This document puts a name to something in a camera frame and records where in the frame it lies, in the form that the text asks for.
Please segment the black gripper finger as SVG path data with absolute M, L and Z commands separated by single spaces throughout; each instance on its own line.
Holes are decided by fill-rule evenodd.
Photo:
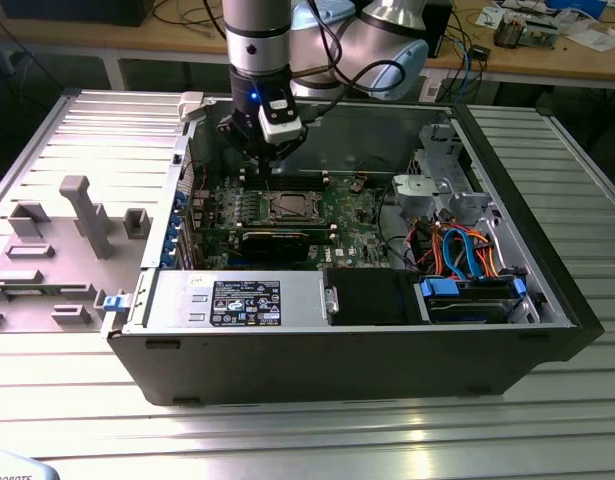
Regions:
M 218 123 L 217 131 L 246 160 L 257 165 L 261 177 L 268 176 L 268 144 L 257 117 L 228 115 Z
M 296 138 L 283 141 L 268 140 L 267 175 L 273 174 L 274 168 L 295 152 L 307 139 L 307 131 L 301 130 Z

